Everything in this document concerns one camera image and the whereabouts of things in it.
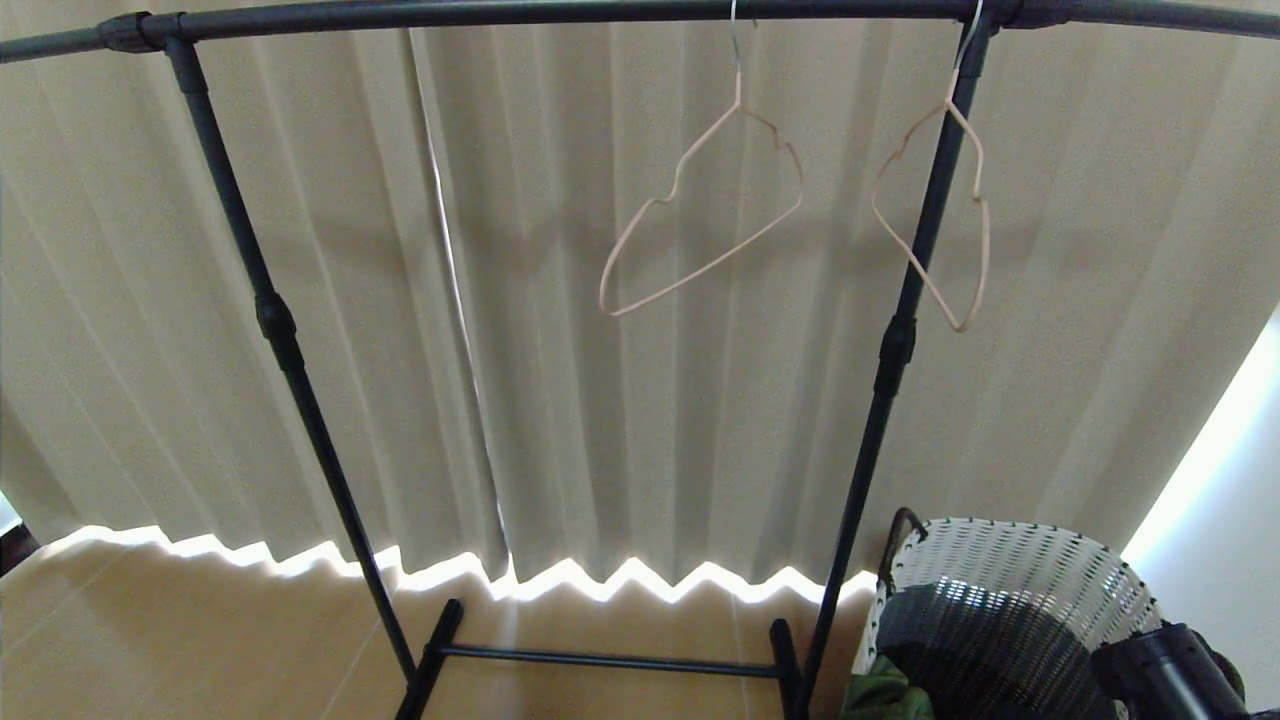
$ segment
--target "wire hanger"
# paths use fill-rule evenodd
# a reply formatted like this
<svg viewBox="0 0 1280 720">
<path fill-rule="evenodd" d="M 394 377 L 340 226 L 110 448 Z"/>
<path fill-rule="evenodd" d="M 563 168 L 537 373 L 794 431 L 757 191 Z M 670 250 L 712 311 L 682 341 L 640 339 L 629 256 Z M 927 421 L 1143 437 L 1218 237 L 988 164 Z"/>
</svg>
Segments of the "wire hanger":
<svg viewBox="0 0 1280 720">
<path fill-rule="evenodd" d="M 635 217 L 631 218 L 631 222 L 627 223 L 626 229 L 623 229 L 622 234 L 618 236 L 617 242 L 614 242 L 613 245 L 613 251 L 609 252 L 609 259 L 604 263 L 604 272 L 600 274 L 600 297 L 599 297 L 600 311 L 607 313 L 614 318 L 621 318 L 622 315 L 626 315 L 632 310 L 644 307 L 645 305 L 653 302 L 654 300 L 658 300 L 659 297 L 667 295 L 668 292 L 672 292 L 677 287 L 692 281 L 694 278 L 701 275 L 703 273 L 707 273 L 708 270 L 710 270 L 716 265 L 719 265 L 724 260 L 728 260 L 735 252 L 742 250 L 744 247 L 754 242 L 756 238 L 759 238 L 762 234 L 773 229 L 774 225 L 781 223 L 791 213 L 795 213 L 796 208 L 800 208 L 800 202 L 804 201 L 804 169 L 800 167 L 800 156 L 796 155 L 795 147 L 791 146 L 791 142 L 782 138 L 782 135 L 778 131 L 777 126 L 774 126 L 769 120 L 765 120 L 760 115 L 756 115 L 755 113 L 748 110 L 742 105 L 742 55 L 739 51 L 737 46 L 736 26 L 737 26 L 737 0 L 732 0 L 730 4 L 728 31 L 730 36 L 733 40 L 733 68 L 735 68 L 733 104 L 730 105 L 728 110 L 726 110 L 724 114 L 721 115 L 718 120 L 712 123 L 712 127 L 707 128 L 707 132 L 704 132 L 701 137 L 695 140 L 694 143 L 689 146 L 689 150 L 686 150 L 684 155 L 681 155 L 680 161 L 676 163 L 676 176 L 671 181 L 671 192 L 668 192 L 666 197 L 650 197 L 649 200 L 645 201 L 644 205 L 640 206 L 640 210 L 637 210 Z M 791 205 L 791 208 L 788 208 L 785 213 L 774 218 L 769 224 L 755 231 L 754 234 L 751 234 L 742 242 L 739 242 L 733 247 L 728 249 L 719 258 L 716 258 L 710 263 L 707 263 L 705 265 L 694 270 L 692 273 L 689 273 L 684 278 L 671 283 L 669 286 L 659 290 L 658 292 L 654 292 L 653 295 L 649 295 L 648 297 L 644 297 L 643 300 L 637 300 L 635 302 L 631 302 L 630 305 L 623 305 L 622 307 L 618 309 L 609 309 L 608 305 L 604 302 L 604 297 L 608 293 L 609 288 L 609 277 L 613 274 L 613 265 L 617 263 L 618 256 L 622 255 L 622 250 L 626 247 L 627 241 L 631 240 L 632 231 L 636 229 L 636 225 L 640 224 L 640 220 L 644 218 L 645 213 L 648 213 L 650 208 L 653 208 L 654 205 L 669 205 L 676 199 L 676 193 L 680 190 L 680 174 L 684 172 L 685 164 L 689 163 L 689 159 L 696 155 L 698 151 L 701 150 L 703 145 L 705 145 L 707 141 L 710 140 L 713 135 L 719 132 L 719 129 L 724 127 L 724 123 L 727 123 L 728 119 L 732 118 L 735 114 L 741 114 L 742 117 L 750 118 L 760 123 L 762 126 L 769 128 L 769 132 L 773 135 L 773 149 L 786 150 L 787 154 L 791 155 L 791 161 L 795 163 L 796 167 L 796 178 L 800 181 L 800 190 L 796 193 L 795 204 Z"/>
<path fill-rule="evenodd" d="M 957 333 L 963 333 L 966 329 L 969 329 L 973 324 L 974 318 L 978 316 L 978 309 L 982 306 L 982 295 L 987 288 L 987 272 L 991 264 L 991 209 L 987 204 L 987 199 L 982 196 L 982 164 L 984 159 L 982 150 L 982 140 L 978 138 L 978 133 L 974 132 L 973 127 L 969 124 L 968 118 L 965 118 L 964 113 L 960 111 L 960 108 L 956 108 L 955 102 L 952 102 L 952 97 L 955 96 L 956 91 L 956 83 L 960 81 L 960 61 L 964 59 L 965 53 L 969 50 L 969 44 L 973 41 L 974 32 L 977 32 L 978 29 L 979 17 L 982 17 L 982 0 L 978 0 L 978 9 L 977 12 L 974 12 L 973 22 L 969 24 L 969 32 L 965 35 L 964 41 L 960 42 L 960 53 L 956 54 L 955 67 L 952 67 L 951 69 L 951 83 L 947 86 L 946 99 L 942 101 L 941 105 L 929 110 L 927 115 L 920 118 L 914 126 L 911 126 L 909 131 L 906 131 L 906 135 L 902 136 L 902 143 L 899 145 L 897 150 L 895 150 L 888 156 L 888 160 L 884 160 L 884 165 L 881 168 L 881 172 L 876 176 L 876 182 L 872 186 L 872 211 L 876 213 L 876 219 L 878 219 L 881 222 L 881 225 L 883 225 L 884 229 L 888 231 L 888 234 L 892 236 L 895 241 L 897 241 L 899 247 L 901 247 L 902 251 L 906 252 L 906 259 L 910 260 L 911 266 L 915 268 L 915 272 L 920 274 L 920 279 L 924 281 L 924 286 L 929 288 L 929 293 L 933 296 L 933 300 L 936 300 L 938 307 L 942 309 L 942 314 L 947 316 L 947 323 L 951 324 L 951 329 Z M 965 136 L 968 136 L 969 140 L 973 142 L 974 151 L 977 151 L 978 154 L 978 165 L 973 173 L 973 201 L 982 208 L 982 240 L 980 240 L 982 269 L 978 272 L 978 287 L 973 292 L 973 301 L 969 302 L 969 311 L 965 313 L 964 320 L 956 320 L 955 313 L 951 311 L 951 307 L 947 305 L 947 301 L 942 299 L 942 293 L 938 292 L 937 286 L 933 284 L 933 279 L 929 278 L 929 273 L 925 272 L 924 265 L 920 264 L 920 260 L 915 256 L 915 252 L 911 251 L 911 246 L 905 240 L 902 240 L 902 236 L 897 234 L 897 232 L 893 231 L 893 228 L 888 224 L 888 220 L 884 219 L 884 215 L 881 214 L 879 208 L 876 204 L 876 199 L 879 192 L 881 179 L 884 177 L 884 172 L 888 170 L 888 167 L 892 165 L 896 160 L 902 159 L 902 154 L 906 151 L 906 145 L 911 142 L 911 136 L 915 135 L 915 131 L 920 129 L 920 126 L 923 126 L 934 115 L 941 113 L 948 113 L 952 118 L 955 118 L 956 124 L 960 126 Z"/>
</svg>

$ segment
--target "black clothes rack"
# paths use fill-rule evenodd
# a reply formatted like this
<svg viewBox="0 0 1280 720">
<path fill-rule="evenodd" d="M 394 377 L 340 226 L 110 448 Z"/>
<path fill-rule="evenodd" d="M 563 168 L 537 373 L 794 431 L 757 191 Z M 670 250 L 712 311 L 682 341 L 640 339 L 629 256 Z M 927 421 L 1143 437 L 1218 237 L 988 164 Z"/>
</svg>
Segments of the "black clothes rack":
<svg viewBox="0 0 1280 720">
<path fill-rule="evenodd" d="M 739 0 L 742 19 L 794 18 L 904 18 L 951 19 L 973 29 L 968 46 L 961 47 L 960 79 L 954 102 L 968 114 L 989 38 L 1002 28 L 1029 29 L 1069 22 L 1107 23 L 1172 28 L 1199 32 L 1280 38 L 1280 14 L 1253 13 L 1188 5 L 1164 0 Z M 280 372 L 293 393 L 307 437 L 320 461 L 329 492 L 338 506 L 343 529 L 351 539 L 374 596 L 378 614 L 404 674 L 404 698 L 397 720 L 421 717 L 444 660 L 451 656 L 589 665 L 634 670 L 664 670 L 771 679 L 778 683 L 782 716 L 805 720 L 813 697 L 818 669 L 831 635 L 840 585 L 849 570 L 849 556 L 858 534 L 859 520 L 872 474 L 888 425 L 893 397 L 901 386 L 906 364 L 915 347 L 915 313 L 920 302 L 920 277 L 908 266 L 897 310 L 881 341 L 879 368 L 876 373 L 872 406 L 863 430 L 849 496 L 836 539 L 835 560 L 827 578 L 822 606 L 814 625 L 808 659 L 801 669 L 796 661 L 791 629 L 785 620 L 769 628 L 773 644 L 772 665 L 701 662 L 655 657 L 627 657 L 576 652 L 543 652 L 477 647 L 453 642 L 462 623 L 462 603 L 451 600 L 430 641 L 415 661 L 387 588 L 383 585 L 365 534 L 360 511 L 338 461 L 324 415 L 307 378 L 297 328 L 284 300 L 275 292 L 266 261 L 244 208 L 227 146 L 218 129 L 218 118 L 209 97 L 209 86 L 196 54 L 196 42 L 228 37 L 332 32 L 351 29 L 442 27 L 530 23 L 603 23 L 640 20 L 727 19 L 728 0 L 372 0 L 308 3 L 205 13 L 134 13 L 108 19 L 95 27 L 40 35 L 0 42 L 0 64 L 50 58 L 91 50 L 120 53 L 165 53 L 187 100 L 192 123 L 200 137 L 210 176 L 230 225 L 250 283 L 253 287 L 257 322 L 270 342 Z M 951 178 L 964 133 L 946 115 L 938 136 L 933 167 L 916 225 L 913 250 L 928 266 L 942 222 Z"/>
</svg>

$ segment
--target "basket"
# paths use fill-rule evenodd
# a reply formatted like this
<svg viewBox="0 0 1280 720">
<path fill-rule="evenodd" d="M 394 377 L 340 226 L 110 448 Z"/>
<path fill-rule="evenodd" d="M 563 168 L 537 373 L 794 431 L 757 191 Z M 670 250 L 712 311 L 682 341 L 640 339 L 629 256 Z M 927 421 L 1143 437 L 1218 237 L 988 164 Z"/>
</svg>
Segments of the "basket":
<svg viewBox="0 0 1280 720">
<path fill-rule="evenodd" d="M 1147 584 L 1080 533 L 973 518 L 920 523 L 904 507 L 854 671 L 887 656 L 929 693 L 940 720 L 1011 710 L 1126 717 L 1093 678 L 1089 653 L 1160 621 Z"/>
</svg>

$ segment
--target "light under curtain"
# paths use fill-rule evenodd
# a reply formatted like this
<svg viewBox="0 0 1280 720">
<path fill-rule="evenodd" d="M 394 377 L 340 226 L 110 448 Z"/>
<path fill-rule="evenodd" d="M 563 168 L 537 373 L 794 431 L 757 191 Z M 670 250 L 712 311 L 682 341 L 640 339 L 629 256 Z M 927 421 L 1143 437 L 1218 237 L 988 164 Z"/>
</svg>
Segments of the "light under curtain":
<svg viewBox="0 0 1280 720">
<path fill-rule="evenodd" d="M 133 9 L 5 1 L 0 29 Z M 671 583 L 708 560 L 824 578 L 905 269 L 870 181 L 941 97 L 957 33 L 740 23 L 746 104 L 795 143 L 805 204 L 622 319 L 596 307 L 600 269 L 732 100 L 726 23 L 201 44 L 375 550 L 411 571 L 470 551 L 520 578 L 632 556 Z M 855 569 L 900 505 L 1123 543 L 1280 301 L 1275 44 L 1007 31 L 984 76 L 983 314 L 955 336 L 922 304 Z M 165 59 L 5 67 L 0 97 L 0 484 L 37 537 L 343 546 Z M 881 188 L 904 231 L 931 150 Z M 636 231 L 612 305 L 776 217 L 786 161 L 767 131 L 726 128 Z M 977 274 L 968 191 L 934 260 L 948 297 Z"/>
</svg>

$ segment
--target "pleated curtain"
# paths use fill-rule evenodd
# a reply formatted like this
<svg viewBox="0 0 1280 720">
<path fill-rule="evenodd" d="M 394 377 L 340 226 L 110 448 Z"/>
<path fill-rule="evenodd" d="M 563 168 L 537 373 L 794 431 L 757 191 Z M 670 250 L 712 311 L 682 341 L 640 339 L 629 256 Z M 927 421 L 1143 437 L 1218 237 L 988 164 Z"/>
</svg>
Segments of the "pleated curtain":
<svg viewBox="0 0 1280 720">
<path fill-rule="evenodd" d="M 5 37 L 137 9 L 3 4 Z M 154 12 L 216 4 L 159 4 Z M 529 578 L 639 557 L 826 575 L 905 261 L 870 183 L 946 90 L 943 22 L 740 23 L 745 99 L 804 163 L 776 232 L 622 319 L 613 240 L 732 100 L 727 23 L 442 28 L 198 45 L 266 260 L 376 548 Z M 0 68 L 0 483 L 37 537 L 159 524 L 278 559 L 340 527 L 163 55 Z M 925 297 L 855 548 L 892 510 L 1123 543 L 1280 302 L 1280 46 L 1069 26 L 992 40 L 992 275 Z M 914 228 L 938 122 L 886 177 Z M 731 123 L 609 301 L 797 192 Z M 934 261 L 972 292 L 966 150 Z"/>
</svg>

